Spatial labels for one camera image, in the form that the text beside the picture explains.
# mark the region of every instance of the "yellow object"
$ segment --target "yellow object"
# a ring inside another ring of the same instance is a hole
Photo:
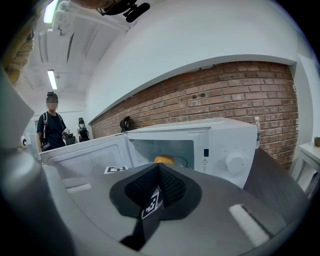
[[[175,159],[171,155],[162,154],[162,155],[157,156],[154,159],[154,163],[155,164],[163,163],[163,164],[174,165],[175,164]]]
[[[16,85],[24,66],[28,62],[34,47],[34,32],[41,11],[52,0],[31,0],[32,10],[30,19],[20,28],[19,32],[10,42],[2,60],[2,66],[9,77],[13,87]]]

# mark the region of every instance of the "open microwave door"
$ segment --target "open microwave door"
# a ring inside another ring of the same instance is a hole
[[[123,171],[133,167],[122,133],[40,153],[45,165],[57,168],[61,179]]]

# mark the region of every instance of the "gray countertop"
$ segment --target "gray countertop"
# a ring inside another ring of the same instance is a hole
[[[261,148],[255,151],[243,189],[282,215],[287,224],[301,217],[309,203],[298,183]]]

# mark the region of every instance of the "ceiling light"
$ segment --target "ceiling light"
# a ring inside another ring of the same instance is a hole
[[[57,90],[58,88],[56,84],[55,73],[53,70],[48,70],[48,77],[49,77],[52,89]]]
[[[59,0],[53,0],[50,4],[46,6],[43,17],[44,23],[52,23],[58,2]]]

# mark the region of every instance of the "backpack strap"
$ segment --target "backpack strap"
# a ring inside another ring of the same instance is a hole
[[[43,135],[42,137],[45,139],[46,138],[46,127],[48,125],[48,115],[47,115],[47,112],[43,113]]]
[[[61,117],[61,115],[59,115],[58,113],[56,113],[58,116],[59,116],[59,118],[60,118],[60,122],[61,122],[61,126],[62,126],[62,130],[64,130],[64,125],[62,124],[62,117]]]

